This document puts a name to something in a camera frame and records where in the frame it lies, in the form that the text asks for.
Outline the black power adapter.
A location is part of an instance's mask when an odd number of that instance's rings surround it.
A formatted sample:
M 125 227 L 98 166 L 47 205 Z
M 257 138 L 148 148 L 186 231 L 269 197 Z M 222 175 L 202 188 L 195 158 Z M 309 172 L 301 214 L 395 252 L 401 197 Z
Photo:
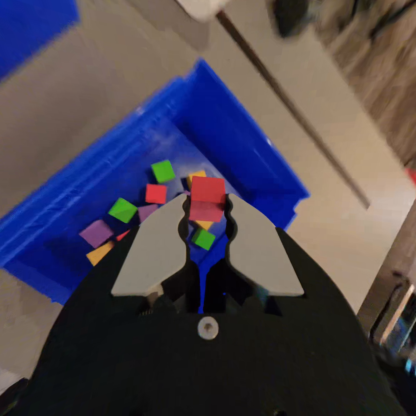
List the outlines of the black power adapter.
M 282 38 L 297 34 L 305 23 L 308 14 L 307 0 L 275 0 L 273 1 L 273 16 L 278 33 Z

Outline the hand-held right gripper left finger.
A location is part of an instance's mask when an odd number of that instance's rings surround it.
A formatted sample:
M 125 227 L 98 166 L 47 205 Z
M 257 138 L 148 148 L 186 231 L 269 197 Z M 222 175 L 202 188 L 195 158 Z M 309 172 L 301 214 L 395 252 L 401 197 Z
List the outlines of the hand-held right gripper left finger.
M 140 225 L 111 294 L 148 297 L 166 292 L 162 283 L 189 258 L 188 235 L 189 198 L 182 193 Z

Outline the blue plastic bin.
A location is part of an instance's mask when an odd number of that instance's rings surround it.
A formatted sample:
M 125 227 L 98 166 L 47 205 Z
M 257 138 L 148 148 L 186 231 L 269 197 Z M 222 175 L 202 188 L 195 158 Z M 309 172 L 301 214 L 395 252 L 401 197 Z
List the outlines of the blue plastic bin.
M 64 305 L 92 269 L 79 233 L 96 220 L 114 232 L 139 224 L 108 215 L 118 198 L 146 205 L 151 164 L 169 160 L 167 202 L 197 171 L 287 230 L 310 194 L 237 98 L 204 60 L 130 113 L 1 219 L 1 268 Z
M 77 23 L 73 0 L 2 0 L 0 2 L 0 77 Z

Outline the green cube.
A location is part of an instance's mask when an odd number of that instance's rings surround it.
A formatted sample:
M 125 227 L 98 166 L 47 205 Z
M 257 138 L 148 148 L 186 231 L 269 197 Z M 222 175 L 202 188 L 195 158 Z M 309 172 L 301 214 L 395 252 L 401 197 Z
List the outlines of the green cube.
M 167 159 L 151 164 L 151 169 L 158 184 L 164 184 L 176 178 L 172 164 Z
M 137 213 L 138 208 L 124 198 L 118 198 L 108 211 L 108 215 L 128 224 Z
M 203 248 L 206 251 L 211 249 L 215 240 L 216 236 L 203 228 L 198 228 L 191 238 L 191 242 L 194 245 Z

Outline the white stand base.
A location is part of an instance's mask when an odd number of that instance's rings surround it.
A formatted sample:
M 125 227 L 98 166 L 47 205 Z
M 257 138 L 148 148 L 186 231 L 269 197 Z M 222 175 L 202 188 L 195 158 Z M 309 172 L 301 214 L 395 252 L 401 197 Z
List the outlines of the white stand base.
M 214 18 L 231 0 L 177 0 L 176 2 L 192 19 L 204 23 Z

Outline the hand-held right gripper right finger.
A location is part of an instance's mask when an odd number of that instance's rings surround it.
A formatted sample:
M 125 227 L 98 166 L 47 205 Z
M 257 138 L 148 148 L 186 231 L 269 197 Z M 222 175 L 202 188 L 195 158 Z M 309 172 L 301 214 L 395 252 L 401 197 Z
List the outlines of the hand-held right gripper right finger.
M 226 261 L 261 292 L 299 297 L 304 289 L 273 222 L 235 194 L 227 195 Z

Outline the purple cube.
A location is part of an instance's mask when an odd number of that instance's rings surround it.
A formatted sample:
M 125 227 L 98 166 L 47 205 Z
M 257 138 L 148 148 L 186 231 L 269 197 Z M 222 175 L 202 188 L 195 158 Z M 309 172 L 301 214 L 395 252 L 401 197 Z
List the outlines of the purple cube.
M 112 229 L 101 219 L 94 221 L 79 233 L 79 236 L 94 249 L 103 245 L 113 235 Z
M 159 209 L 158 204 L 148 204 L 148 205 L 139 206 L 137 208 L 137 213 L 138 213 L 140 223 L 143 223 L 143 221 L 145 221 L 152 213 L 154 213 L 158 209 Z

